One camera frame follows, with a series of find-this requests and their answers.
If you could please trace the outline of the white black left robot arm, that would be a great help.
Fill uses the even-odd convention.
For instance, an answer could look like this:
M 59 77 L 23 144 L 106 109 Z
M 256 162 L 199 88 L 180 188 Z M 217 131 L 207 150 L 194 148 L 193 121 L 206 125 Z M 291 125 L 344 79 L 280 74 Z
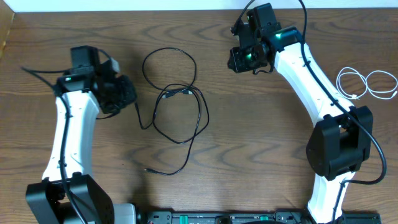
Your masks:
M 112 57 L 89 45 L 70 50 L 72 67 L 51 89 L 57 123 L 42 180 L 29 184 L 25 199 L 38 223 L 135 223 L 135 206 L 115 204 L 94 180 L 92 145 L 99 113 L 111 118 L 136 101 L 129 77 Z

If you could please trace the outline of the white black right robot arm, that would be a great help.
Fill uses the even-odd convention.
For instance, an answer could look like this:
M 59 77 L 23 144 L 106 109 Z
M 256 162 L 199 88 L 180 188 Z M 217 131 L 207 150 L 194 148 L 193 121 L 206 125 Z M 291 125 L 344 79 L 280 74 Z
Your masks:
M 347 186 L 370 156 L 373 115 L 356 107 L 333 86 L 305 42 L 305 32 L 282 28 L 270 4 L 246 6 L 231 28 L 239 45 L 230 51 L 228 67 L 236 73 L 278 72 L 307 110 L 313 131 L 306 146 L 315 172 L 307 204 L 310 223 L 379 223 L 370 213 L 345 213 Z

